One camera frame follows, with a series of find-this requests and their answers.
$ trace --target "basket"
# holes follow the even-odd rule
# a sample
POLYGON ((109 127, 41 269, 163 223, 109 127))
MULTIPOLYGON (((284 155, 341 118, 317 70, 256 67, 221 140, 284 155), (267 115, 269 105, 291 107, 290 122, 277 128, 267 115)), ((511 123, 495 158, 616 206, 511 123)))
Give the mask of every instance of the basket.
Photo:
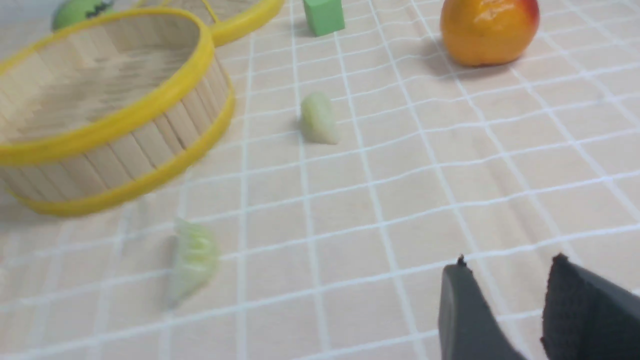
POLYGON ((235 97, 209 28, 149 8, 65 28, 0 64, 0 179, 39 213, 147 193, 201 158, 235 97))
POLYGON ((273 19, 284 0, 139 0, 137 7, 168 6, 194 13, 211 27, 216 46, 235 41, 273 19))

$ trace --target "green block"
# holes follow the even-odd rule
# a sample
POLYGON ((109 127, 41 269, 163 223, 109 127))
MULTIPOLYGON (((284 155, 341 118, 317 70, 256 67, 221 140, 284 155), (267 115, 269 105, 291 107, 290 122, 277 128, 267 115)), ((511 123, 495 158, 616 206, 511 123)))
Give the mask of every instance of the green block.
POLYGON ((303 0, 309 29, 317 37, 344 29, 341 0, 303 0))

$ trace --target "orange fruit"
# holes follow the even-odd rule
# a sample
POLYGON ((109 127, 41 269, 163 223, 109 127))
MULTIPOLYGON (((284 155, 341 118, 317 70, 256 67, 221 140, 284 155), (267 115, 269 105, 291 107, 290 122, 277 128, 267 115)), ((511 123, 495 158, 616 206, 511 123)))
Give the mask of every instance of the orange fruit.
POLYGON ((516 60, 540 24, 536 0, 445 0, 442 41, 461 65, 499 65, 516 60))

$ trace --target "green fruit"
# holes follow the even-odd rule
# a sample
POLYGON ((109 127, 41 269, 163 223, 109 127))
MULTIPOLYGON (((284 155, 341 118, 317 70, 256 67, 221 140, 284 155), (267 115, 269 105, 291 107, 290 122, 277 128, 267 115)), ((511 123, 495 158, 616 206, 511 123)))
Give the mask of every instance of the green fruit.
POLYGON ((113 0, 68 0, 53 15, 53 31, 113 12, 113 0))
POLYGON ((220 251, 214 235, 206 227, 176 221, 178 244, 169 285, 170 307, 205 286, 218 268, 220 251))
POLYGON ((340 134, 335 123, 331 100, 321 92, 308 95, 300 104, 300 131, 310 142, 335 145, 340 134))

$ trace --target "yellow basket rim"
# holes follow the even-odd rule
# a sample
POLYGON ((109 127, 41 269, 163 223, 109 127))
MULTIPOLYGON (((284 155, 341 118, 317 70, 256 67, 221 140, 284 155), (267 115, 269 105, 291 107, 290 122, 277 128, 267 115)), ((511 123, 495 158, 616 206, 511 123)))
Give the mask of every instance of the yellow basket rim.
POLYGON ((169 79, 135 103, 110 113, 80 129, 15 145, 0 145, 0 166, 36 165, 80 155, 116 140, 160 116, 197 86, 214 58, 211 30, 196 15, 181 9, 142 8, 83 21, 49 35, 0 63, 0 75, 39 49, 84 29, 141 15, 176 15, 194 22, 200 30, 189 59, 169 79))
MULTIPOLYGON (((222 46, 258 30, 278 15, 284 6, 284 1, 262 0, 244 12, 213 24, 210 27, 213 43, 215 46, 222 46)), ((170 0, 165 0, 158 6, 166 6, 170 2, 170 0)), ((139 0, 134 7, 143 6, 145 3, 146 0, 139 0)))

